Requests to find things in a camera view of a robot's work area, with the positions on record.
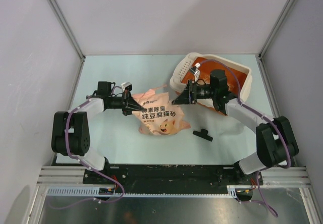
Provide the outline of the pink cat litter bag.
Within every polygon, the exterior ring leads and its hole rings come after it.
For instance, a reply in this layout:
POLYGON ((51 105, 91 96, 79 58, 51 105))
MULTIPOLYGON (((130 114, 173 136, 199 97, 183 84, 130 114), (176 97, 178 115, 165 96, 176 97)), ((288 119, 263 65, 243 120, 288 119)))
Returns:
POLYGON ((132 112, 141 121, 139 128, 141 134, 171 136, 191 128, 190 124, 184 121, 181 107, 171 104, 169 93, 156 92, 164 87, 165 85, 133 95, 133 98, 145 108, 145 111, 132 112))

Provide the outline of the black bag clip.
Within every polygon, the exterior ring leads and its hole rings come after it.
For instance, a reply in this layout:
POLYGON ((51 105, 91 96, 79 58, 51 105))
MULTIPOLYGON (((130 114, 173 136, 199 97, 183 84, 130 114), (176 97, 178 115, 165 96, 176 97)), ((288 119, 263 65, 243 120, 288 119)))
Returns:
POLYGON ((213 137, 208 134, 207 129, 201 129, 200 131, 194 130, 192 134, 209 142, 213 141, 213 137))

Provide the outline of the white and orange litter box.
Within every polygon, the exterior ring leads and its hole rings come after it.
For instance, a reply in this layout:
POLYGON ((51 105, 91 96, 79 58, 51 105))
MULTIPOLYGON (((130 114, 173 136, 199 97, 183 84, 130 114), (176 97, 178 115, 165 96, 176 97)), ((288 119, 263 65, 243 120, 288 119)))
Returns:
POLYGON ((187 54, 176 66, 170 79, 170 87, 177 96, 188 89, 189 80, 194 76, 189 69, 200 63, 201 66, 196 104, 200 104, 222 115, 226 114, 225 104, 232 99, 246 101, 252 83, 252 70, 242 64, 213 54, 187 54))

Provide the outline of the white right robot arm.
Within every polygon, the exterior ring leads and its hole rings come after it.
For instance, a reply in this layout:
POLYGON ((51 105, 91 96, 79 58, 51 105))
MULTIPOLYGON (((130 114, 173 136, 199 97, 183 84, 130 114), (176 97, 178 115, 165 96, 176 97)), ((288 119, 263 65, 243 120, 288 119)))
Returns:
POLYGON ((234 164, 236 183, 245 184, 257 171, 291 166, 291 158, 299 149, 289 120, 284 116, 269 117, 244 103, 239 95, 229 90, 224 70, 211 71, 208 84, 188 80, 172 104, 196 104, 199 99, 211 99, 216 111, 238 120, 256 136, 256 151, 234 164))

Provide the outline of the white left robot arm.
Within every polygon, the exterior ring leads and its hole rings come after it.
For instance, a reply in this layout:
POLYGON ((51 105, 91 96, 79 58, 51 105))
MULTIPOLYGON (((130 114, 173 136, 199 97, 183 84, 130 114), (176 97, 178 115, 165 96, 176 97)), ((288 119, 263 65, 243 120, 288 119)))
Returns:
POLYGON ((144 112, 131 95, 132 84, 99 81, 97 89, 85 102, 69 111, 58 111, 53 117, 51 148, 54 153, 68 156, 91 171, 100 183, 107 183, 112 172, 109 161, 90 146, 89 121, 107 109, 119 109, 124 116, 134 111, 144 112))

